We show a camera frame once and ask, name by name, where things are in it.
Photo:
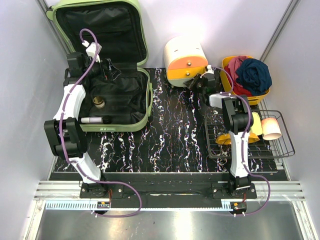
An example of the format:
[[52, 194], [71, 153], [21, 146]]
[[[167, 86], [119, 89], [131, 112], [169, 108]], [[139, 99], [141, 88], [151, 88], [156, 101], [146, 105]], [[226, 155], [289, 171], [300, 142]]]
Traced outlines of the green hard-shell suitcase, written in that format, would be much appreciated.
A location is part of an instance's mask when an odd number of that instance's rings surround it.
[[[46, 11], [70, 53], [85, 56], [83, 41], [102, 46], [100, 62], [110, 58], [121, 70], [116, 79], [95, 77], [85, 85], [78, 118], [103, 117], [103, 123], [82, 124], [85, 132], [137, 132], [148, 122], [153, 104], [140, 4], [136, 0], [62, 0]], [[101, 96], [105, 106], [95, 107]]]

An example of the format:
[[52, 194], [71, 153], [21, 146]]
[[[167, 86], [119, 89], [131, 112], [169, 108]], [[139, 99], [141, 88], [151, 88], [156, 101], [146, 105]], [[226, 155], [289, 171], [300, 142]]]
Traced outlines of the red garment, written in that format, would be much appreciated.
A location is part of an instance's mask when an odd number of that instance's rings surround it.
[[247, 97], [252, 97], [251, 92], [246, 90], [245, 88], [243, 88], [241, 85], [239, 85], [235, 80], [233, 80], [231, 78], [231, 76], [229, 74], [227, 74], [227, 79], [228, 79], [230, 85], [233, 87], [232, 91], [236, 95], [246, 95]]

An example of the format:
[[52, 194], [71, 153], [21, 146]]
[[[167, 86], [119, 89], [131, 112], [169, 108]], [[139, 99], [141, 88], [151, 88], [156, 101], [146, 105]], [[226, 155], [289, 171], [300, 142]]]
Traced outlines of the orange plastic basket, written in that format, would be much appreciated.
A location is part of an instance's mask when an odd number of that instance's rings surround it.
[[[221, 62], [221, 65], [222, 65], [222, 68], [224, 69], [224, 67], [226, 65], [229, 64], [230, 60], [233, 59], [234, 56], [227, 56], [225, 57], [222, 62]], [[229, 83], [229, 80], [228, 80], [228, 77], [227, 77], [227, 74], [224, 72], [224, 71], [221, 71], [220, 72], [220, 79], [221, 79], [221, 85], [222, 85], [222, 89], [225, 90], [226, 92], [230, 91], [231, 90], [231, 84]], [[251, 106], [253, 105], [258, 105], [270, 92], [270, 88], [268, 90], [265, 91], [264, 94], [262, 95], [258, 95], [258, 96], [248, 96], [247, 99], [248, 99], [248, 102]]]

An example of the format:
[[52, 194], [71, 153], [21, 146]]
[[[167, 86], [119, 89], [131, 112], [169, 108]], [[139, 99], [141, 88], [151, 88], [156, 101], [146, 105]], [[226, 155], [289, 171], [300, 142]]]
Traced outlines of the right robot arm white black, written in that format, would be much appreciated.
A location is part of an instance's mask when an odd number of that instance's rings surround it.
[[208, 79], [204, 74], [196, 74], [183, 86], [200, 93], [202, 101], [209, 107], [222, 110], [222, 120], [230, 135], [231, 166], [227, 183], [228, 195], [239, 198], [251, 187], [248, 167], [248, 144], [253, 115], [246, 96], [227, 92], [217, 92], [208, 87]]

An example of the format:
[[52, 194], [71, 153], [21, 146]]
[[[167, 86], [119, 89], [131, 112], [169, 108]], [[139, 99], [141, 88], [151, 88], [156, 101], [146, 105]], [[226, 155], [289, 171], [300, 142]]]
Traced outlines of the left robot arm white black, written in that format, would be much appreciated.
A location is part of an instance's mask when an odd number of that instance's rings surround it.
[[84, 86], [98, 76], [102, 76], [106, 82], [115, 80], [121, 71], [113, 66], [109, 58], [93, 62], [92, 57], [81, 52], [69, 53], [66, 58], [68, 68], [64, 73], [63, 98], [53, 119], [45, 121], [44, 131], [53, 155], [66, 160], [80, 174], [82, 193], [110, 198], [112, 190], [88, 154], [88, 143], [80, 126], [79, 113], [86, 97]]

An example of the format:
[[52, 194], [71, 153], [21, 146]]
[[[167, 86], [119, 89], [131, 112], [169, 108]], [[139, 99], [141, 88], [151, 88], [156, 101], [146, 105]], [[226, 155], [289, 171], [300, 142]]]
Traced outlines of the pink garment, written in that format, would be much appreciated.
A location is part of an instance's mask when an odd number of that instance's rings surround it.
[[236, 71], [246, 59], [252, 59], [252, 57], [247, 55], [231, 56], [226, 62], [223, 62], [223, 68], [228, 72], [232, 80], [238, 78]]

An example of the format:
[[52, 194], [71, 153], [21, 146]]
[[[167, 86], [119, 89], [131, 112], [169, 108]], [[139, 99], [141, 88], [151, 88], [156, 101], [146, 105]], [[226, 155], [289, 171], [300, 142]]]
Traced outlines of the navy blue garment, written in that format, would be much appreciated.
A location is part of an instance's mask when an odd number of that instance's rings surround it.
[[235, 71], [236, 82], [248, 90], [252, 96], [264, 95], [272, 86], [268, 66], [255, 58], [247, 58]]

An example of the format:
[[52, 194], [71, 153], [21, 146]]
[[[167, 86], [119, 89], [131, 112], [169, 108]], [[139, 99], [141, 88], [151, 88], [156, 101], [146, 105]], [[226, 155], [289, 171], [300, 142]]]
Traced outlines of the white cylindrical drawer cabinet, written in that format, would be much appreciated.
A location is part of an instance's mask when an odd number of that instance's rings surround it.
[[201, 43], [187, 36], [170, 39], [164, 47], [163, 60], [167, 80], [174, 87], [184, 87], [184, 82], [203, 74], [208, 65]]

